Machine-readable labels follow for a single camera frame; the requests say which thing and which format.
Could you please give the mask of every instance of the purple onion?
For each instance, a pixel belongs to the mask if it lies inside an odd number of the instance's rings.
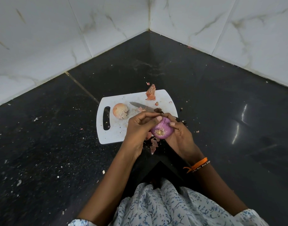
[[[173,131],[174,128],[172,128],[171,126],[169,126],[170,123],[170,119],[167,117],[163,117],[163,119],[161,120],[160,123],[158,123],[156,126],[154,126],[150,131],[151,133],[159,138],[159,139],[166,139],[167,137],[169,137]]]

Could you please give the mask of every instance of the kitchen knife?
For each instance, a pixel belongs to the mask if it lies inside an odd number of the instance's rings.
[[[151,108],[149,106],[146,106],[146,105],[143,105],[143,104],[140,104],[138,102],[130,102],[131,105],[135,106],[135,107],[138,107],[138,108],[142,108],[142,109],[146,109],[146,111],[148,112],[154,112],[154,108]],[[183,120],[181,121],[180,118],[176,118],[176,121],[177,122],[182,122],[183,124],[187,124],[186,120]]]

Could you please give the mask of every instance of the cutting board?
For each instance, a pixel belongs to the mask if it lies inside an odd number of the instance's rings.
[[[145,93],[146,92],[124,94],[124,95],[105,97],[101,99],[96,118],[97,134],[99,142],[101,144],[116,143],[124,140],[129,118],[140,113],[138,111],[138,108],[131,105],[129,102],[138,102],[152,108],[161,108],[164,113],[171,113],[173,116],[177,117],[176,108],[167,91],[165,91],[164,89],[156,90],[155,101],[145,100],[147,98]],[[128,108],[127,119],[121,120],[113,115],[113,107],[117,103],[123,103],[127,106]],[[109,130],[104,130],[103,113],[104,108],[107,106],[110,107],[110,113],[109,113],[110,128]]]

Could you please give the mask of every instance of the white marble tile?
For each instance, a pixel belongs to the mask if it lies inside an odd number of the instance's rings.
[[[0,104],[90,58],[68,0],[0,0]]]
[[[69,0],[92,57],[146,31],[148,0]]]
[[[212,54],[235,0],[150,0],[150,29]]]
[[[288,0],[237,0],[213,56],[288,86]]]

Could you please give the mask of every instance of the bracelet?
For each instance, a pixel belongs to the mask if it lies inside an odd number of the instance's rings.
[[[210,163],[210,160],[208,161],[207,157],[203,158],[202,160],[200,160],[199,162],[195,163],[191,168],[190,167],[184,167],[183,169],[187,168],[189,169],[187,173],[189,173],[190,171],[197,171],[198,169],[202,168],[203,166],[207,165],[208,163]]]

